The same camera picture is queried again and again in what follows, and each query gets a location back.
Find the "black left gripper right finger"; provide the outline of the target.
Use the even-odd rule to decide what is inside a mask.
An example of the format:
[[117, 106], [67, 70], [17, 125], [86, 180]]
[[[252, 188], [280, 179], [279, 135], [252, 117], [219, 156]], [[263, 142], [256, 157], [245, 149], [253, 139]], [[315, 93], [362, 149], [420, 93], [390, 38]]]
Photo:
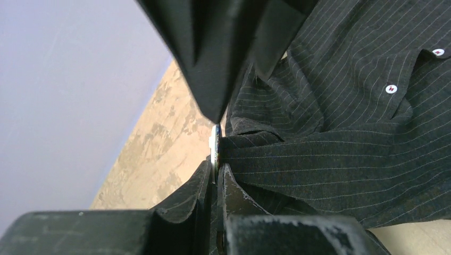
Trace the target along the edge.
[[216, 183], [218, 254], [389, 254], [350, 217], [270, 214], [236, 182], [228, 164]]

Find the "round metal pin brooch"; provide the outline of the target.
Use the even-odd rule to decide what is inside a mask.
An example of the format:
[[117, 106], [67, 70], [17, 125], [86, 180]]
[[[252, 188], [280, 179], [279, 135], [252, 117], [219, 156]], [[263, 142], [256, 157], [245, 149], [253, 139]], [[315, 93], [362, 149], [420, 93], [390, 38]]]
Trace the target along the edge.
[[220, 168], [220, 139], [222, 137], [222, 130], [219, 124], [214, 125], [211, 129], [211, 135], [208, 139], [208, 146], [210, 148], [210, 163], [212, 183], [215, 184], [218, 180], [218, 172]]

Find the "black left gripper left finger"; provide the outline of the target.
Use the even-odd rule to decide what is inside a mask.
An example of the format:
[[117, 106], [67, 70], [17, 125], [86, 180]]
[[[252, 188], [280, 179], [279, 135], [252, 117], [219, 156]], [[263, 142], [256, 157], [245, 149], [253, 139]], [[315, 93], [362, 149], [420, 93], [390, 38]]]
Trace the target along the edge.
[[151, 209], [34, 211], [1, 238], [1, 254], [208, 254], [211, 164]]

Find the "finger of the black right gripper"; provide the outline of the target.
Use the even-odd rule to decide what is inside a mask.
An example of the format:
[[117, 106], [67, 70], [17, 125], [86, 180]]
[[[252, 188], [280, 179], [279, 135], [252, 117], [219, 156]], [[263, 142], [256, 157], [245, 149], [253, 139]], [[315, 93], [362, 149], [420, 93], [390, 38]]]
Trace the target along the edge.
[[269, 1], [252, 46], [255, 73], [268, 79], [318, 0]]
[[176, 59], [201, 113], [218, 124], [267, 1], [138, 1]]

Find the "dark pinstriped button shirt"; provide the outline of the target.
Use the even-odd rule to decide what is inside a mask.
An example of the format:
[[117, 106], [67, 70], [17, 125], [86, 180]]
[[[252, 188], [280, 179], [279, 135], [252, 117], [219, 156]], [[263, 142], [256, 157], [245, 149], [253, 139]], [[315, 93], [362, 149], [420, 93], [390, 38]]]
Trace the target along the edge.
[[450, 219], [450, 1], [289, 1], [304, 22], [252, 61], [221, 161], [273, 215], [364, 228]]

